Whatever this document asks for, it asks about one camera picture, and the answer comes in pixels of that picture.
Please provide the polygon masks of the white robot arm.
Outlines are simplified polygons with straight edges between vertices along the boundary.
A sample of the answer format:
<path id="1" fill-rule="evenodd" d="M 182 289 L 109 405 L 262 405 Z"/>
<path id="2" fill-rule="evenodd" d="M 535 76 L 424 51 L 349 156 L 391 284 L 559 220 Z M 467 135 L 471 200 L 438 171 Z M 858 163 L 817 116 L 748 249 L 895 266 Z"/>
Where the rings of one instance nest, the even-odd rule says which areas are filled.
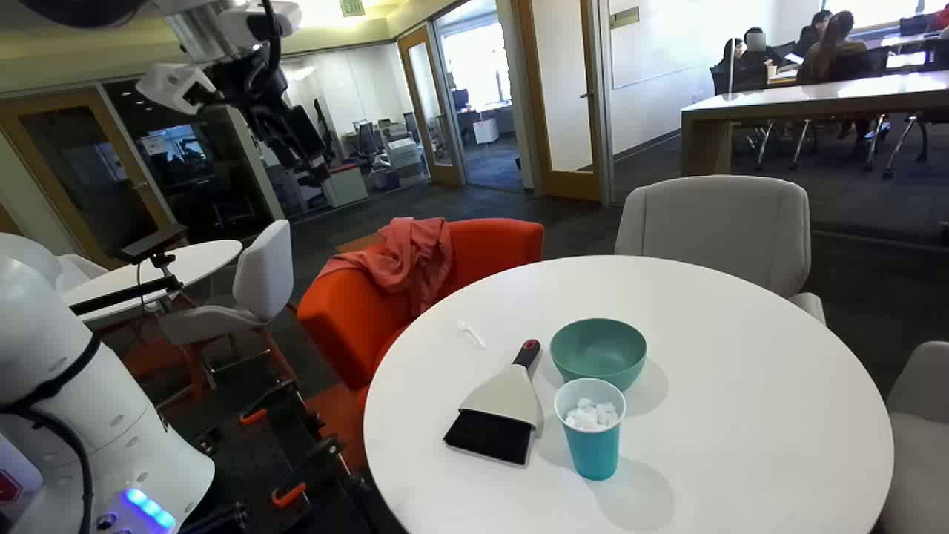
<path id="1" fill-rule="evenodd" d="M 4 534 L 182 534 L 216 466 L 160 417 L 60 276 L 42 243 L 0 235 Z"/>

